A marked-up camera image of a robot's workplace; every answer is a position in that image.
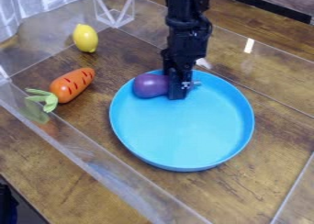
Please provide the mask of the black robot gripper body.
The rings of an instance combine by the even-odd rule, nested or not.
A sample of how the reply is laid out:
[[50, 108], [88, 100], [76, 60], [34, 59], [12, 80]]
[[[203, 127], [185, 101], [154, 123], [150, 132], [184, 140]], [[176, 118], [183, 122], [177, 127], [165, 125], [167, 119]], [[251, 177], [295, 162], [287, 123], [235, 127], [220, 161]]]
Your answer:
[[176, 71], [189, 71], [199, 58], [205, 56], [207, 42], [212, 34], [212, 23], [204, 16], [181, 21], [165, 18], [169, 27], [167, 37], [171, 68]]

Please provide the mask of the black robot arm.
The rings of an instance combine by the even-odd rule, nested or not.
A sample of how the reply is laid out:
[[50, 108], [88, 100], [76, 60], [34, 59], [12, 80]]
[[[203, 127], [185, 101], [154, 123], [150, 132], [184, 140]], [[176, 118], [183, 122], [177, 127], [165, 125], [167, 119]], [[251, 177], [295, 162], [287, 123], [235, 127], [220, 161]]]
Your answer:
[[160, 52], [163, 73], [169, 78], [168, 98], [184, 99], [192, 86], [192, 68], [205, 57], [212, 23], [203, 15], [209, 0], [165, 0], [169, 29], [167, 48]]

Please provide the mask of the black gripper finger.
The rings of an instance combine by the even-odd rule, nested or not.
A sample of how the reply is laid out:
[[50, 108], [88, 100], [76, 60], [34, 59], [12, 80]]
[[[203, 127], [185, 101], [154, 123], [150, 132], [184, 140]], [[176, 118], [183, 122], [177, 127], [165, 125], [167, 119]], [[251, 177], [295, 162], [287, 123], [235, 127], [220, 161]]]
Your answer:
[[168, 70], [168, 98], [171, 100], [184, 99], [192, 86], [192, 71]]
[[160, 52], [161, 61], [163, 61], [163, 74], [168, 75], [168, 70], [171, 69], [171, 58], [168, 55], [168, 49], [161, 50]]

